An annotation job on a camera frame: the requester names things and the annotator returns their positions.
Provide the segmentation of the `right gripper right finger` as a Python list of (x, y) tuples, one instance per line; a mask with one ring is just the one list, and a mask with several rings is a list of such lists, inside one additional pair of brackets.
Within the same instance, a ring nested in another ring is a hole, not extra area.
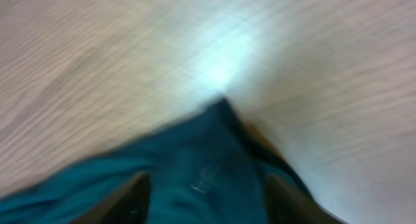
[(271, 224), (343, 224), (277, 175), (265, 180), (265, 206)]

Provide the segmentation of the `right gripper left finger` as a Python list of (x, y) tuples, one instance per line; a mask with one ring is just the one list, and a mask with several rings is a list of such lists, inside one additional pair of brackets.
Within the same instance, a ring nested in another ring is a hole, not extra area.
[(138, 173), (73, 224), (142, 224), (150, 206), (151, 181)]

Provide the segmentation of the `black t-shirt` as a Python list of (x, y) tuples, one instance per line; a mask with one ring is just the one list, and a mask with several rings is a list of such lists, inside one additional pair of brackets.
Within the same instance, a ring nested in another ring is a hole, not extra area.
[(71, 223), (133, 176), (149, 176), (148, 223), (266, 223), (265, 179), (309, 195), (296, 172), (250, 135), (230, 103), (74, 163), (1, 200), (2, 223)]

